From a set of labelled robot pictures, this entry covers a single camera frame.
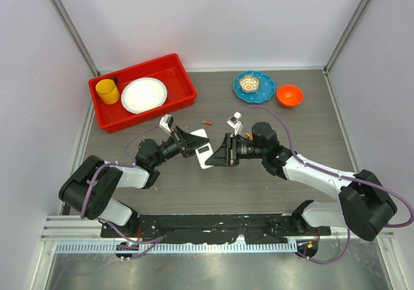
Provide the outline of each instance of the yellow cup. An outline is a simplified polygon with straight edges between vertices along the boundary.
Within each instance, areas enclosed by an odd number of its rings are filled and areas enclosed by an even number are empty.
[[[119,100],[119,91],[113,80],[108,78],[100,80],[96,84],[96,92],[106,104],[114,104]]]

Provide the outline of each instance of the small orange object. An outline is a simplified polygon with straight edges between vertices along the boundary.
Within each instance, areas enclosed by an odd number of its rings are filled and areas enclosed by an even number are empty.
[[[296,107],[303,100],[302,91],[293,85],[283,85],[279,87],[276,96],[284,107]]]

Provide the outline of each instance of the metal floor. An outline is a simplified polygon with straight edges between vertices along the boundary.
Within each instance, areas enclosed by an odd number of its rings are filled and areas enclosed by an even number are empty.
[[[334,258],[344,245],[345,240],[321,240],[318,258]],[[46,290],[392,289],[378,245],[359,239],[351,240],[343,259],[329,265],[283,253],[148,254],[122,263],[114,258],[57,254]]]

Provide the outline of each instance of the plastic tray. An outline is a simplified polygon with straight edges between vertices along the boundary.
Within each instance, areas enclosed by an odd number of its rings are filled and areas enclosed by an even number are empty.
[[[159,79],[166,86],[168,95],[162,106],[140,114],[133,114],[125,110],[121,100],[111,105],[104,104],[95,90],[95,86],[100,80],[104,78],[116,78],[118,90],[121,95],[129,82],[143,77]],[[146,120],[159,117],[160,115],[190,106],[194,103],[195,97],[197,97],[197,91],[177,54],[170,54],[93,78],[89,81],[89,89],[91,91],[98,126],[108,133],[113,133],[145,122]]]

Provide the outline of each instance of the gray table surface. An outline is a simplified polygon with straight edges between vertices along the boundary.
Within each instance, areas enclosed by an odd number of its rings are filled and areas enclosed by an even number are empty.
[[[322,71],[267,71],[276,85],[293,84],[304,94],[300,106],[288,109],[275,99],[263,105],[279,114],[289,126],[299,153],[327,166],[352,171],[341,129]],[[213,149],[231,131],[228,117],[248,104],[238,99],[232,90],[238,72],[197,72],[190,77],[198,92],[194,105],[172,112],[175,125],[188,132],[199,128],[207,131]],[[211,120],[212,126],[203,120]],[[269,122],[279,140],[287,145],[284,129],[267,112],[254,108],[242,117],[246,131],[256,122]],[[157,125],[159,118],[108,134],[94,121],[85,156],[97,155],[107,161],[130,162],[125,145],[147,128]],[[157,142],[166,140],[158,129],[148,134]],[[137,140],[129,152],[134,155]],[[224,214],[291,212],[306,199],[332,199],[300,183],[284,181],[269,175],[260,160],[242,160],[236,168],[215,167],[202,170],[197,159],[177,156],[158,168],[161,172],[155,187],[148,190],[119,189],[114,198],[146,214]]]

